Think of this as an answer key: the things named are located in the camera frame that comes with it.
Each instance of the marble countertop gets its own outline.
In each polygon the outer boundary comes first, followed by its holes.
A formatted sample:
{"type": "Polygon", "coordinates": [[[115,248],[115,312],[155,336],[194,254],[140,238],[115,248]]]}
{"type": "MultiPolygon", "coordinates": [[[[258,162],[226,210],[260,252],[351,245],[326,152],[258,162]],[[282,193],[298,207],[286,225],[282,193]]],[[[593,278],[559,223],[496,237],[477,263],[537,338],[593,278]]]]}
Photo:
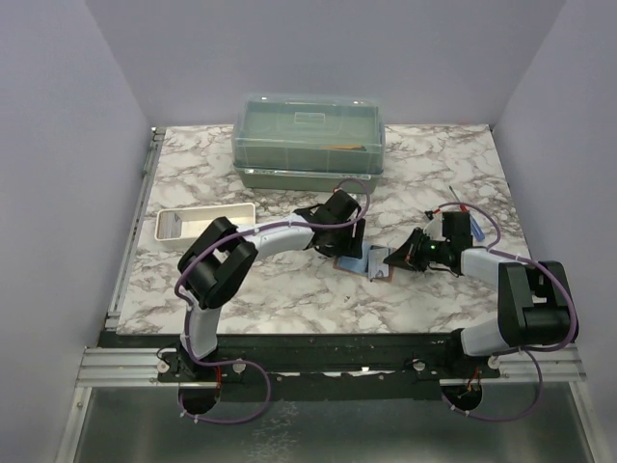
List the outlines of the marble countertop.
{"type": "MultiPolygon", "coordinates": [[[[181,251],[154,239],[163,208],[254,203],[257,222],[323,203],[328,193],[244,188],[232,168],[231,126],[168,128],[136,256],[121,303],[119,334],[178,334],[184,303],[174,296],[181,251]]],[[[422,211],[451,201],[481,205],[499,222],[499,249],[528,256],[491,132],[486,125],[390,125],[385,171],[366,215],[365,239],[396,248],[422,211]]],[[[487,221],[476,215],[487,234],[487,221]]],[[[496,310],[496,292],[445,272],[396,269],[392,282],[335,270],[314,251],[282,253],[256,262],[223,308],[219,333],[426,333],[464,328],[496,310]]]]}

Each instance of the storage box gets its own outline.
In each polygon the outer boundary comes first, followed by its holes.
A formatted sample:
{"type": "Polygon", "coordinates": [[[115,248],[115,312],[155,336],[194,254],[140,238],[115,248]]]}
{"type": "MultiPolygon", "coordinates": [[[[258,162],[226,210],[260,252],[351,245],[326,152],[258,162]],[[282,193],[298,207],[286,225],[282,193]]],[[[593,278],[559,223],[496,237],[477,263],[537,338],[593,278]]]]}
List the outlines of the storage box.
{"type": "MultiPolygon", "coordinates": [[[[354,177],[372,192],[384,171],[384,138],[372,101],[256,95],[234,127],[233,166],[249,188],[332,191],[354,177]]],[[[354,183],[345,189],[362,192],[354,183]]]]}
{"type": "Polygon", "coordinates": [[[234,225],[254,225],[255,205],[241,203],[160,210],[156,215],[154,239],[168,248],[186,251],[214,219],[223,216],[234,225]]]}

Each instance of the white plastic dish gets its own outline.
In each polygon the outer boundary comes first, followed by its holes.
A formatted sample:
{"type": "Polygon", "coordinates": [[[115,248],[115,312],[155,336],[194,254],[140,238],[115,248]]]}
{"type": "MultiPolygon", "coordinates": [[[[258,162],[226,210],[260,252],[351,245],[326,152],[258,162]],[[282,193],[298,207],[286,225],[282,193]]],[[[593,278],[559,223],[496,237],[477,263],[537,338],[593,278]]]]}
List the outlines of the white plastic dish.
{"type": "Polygon", "coordinates": [[[171,249],[187,250],[214,219],[224,216],[234,225],[254,225],[255,205],[241,203],[162,209],[156,215],[154,238],[171,249]]]}

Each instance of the screw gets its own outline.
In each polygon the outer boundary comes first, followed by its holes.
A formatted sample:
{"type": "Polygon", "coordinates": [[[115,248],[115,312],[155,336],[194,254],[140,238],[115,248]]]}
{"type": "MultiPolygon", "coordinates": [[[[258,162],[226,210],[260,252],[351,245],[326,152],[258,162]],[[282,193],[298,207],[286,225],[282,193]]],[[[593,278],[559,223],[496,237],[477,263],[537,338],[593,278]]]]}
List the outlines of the screw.
{"type": "Polygon", "coordinates": [[[424,371],[425,368],[426,368],[426,364],[422,362],[421,360],[417,360],[414,362],[415,371],[424,371]]]}
{"type": "Polygon", "coordinates": [[[247,369],[247,364],[233,364],[233,371],[235,371],[236,373],[240,374],[242,371],[244,371],[245,369],[247,369]]]}
{"type": "Polygon", "coordinates": [[[156,365],[156,370],[159,373],[167,373],[170,370],[170,366],[167,362],[163,362],[162,360],[156,365]]]}
{"type": "Polygon", "coordinates": [[[489,358],[489,361],[487,362],[487,365],[489,366],[490,369],[498,369],[499,368],[499,358],[496,356],[491,356],[489,358]]]}

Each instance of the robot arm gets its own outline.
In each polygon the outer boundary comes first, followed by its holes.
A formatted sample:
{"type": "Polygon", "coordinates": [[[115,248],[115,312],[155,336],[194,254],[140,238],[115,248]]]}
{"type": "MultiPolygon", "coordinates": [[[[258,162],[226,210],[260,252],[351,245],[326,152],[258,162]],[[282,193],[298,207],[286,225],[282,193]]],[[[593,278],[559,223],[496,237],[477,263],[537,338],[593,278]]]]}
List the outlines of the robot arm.
{"type": "MultiPolygon", "coordinates": [[[[180,259],[177,266],[180,272],[184,272],[193,260],[221,238],[239,232],[253,232],[219,246],[217,250],[225,254],[226,259],[221,260],[210,254],[187,275],[185,294],[193,304],[190,322],[186,326],[195,355],[201,359],[216,349],[221,308],[238,291],[254,261],[285,251],[310,248],[328,257],[360,258],[364,219],[352,227],[337,230],[313,229],[343,224],[358,211],[358,203],[343,190],[337,190],[325,204],[296,209],[283,219],[289,224],[288,227],[279,227],[281,221],[237,227],[226,217],[214,220],[180,259]]],[[[182,333],[180,336],[185,348],[186,335],[182,333]]]]}
{"type": "MultiPolygon", "coordinates": [[[[494,319],[456,330],[462,352],[489,356],[530,344],[555,344],[570,330],[568,304],[555,283],[536,267],[473,248],[468,212],[444,212],[444,240],[433,240],[416,228],[401,248],[384,263],[406,270],[425,271],[431,264],[480,280],[497,290],[494,319]]],[[[570,292],[559,262],[539,262],[570,292]]]]}

